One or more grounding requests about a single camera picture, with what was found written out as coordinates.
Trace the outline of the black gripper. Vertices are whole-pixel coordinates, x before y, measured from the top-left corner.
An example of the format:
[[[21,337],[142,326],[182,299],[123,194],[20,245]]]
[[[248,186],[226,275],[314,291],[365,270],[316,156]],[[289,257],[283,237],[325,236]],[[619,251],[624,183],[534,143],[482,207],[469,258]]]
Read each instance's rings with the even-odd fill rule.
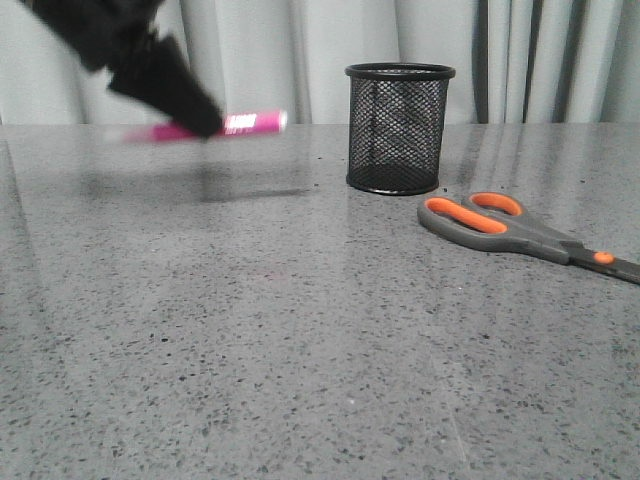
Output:
[[[159,1],[41,0],[22,5],[73,49],[88,71],[117,68],[110,90],[164,113],[197,137],[222,129],[219,107],[189,70],[175,38],[159,38],[151,30]]]

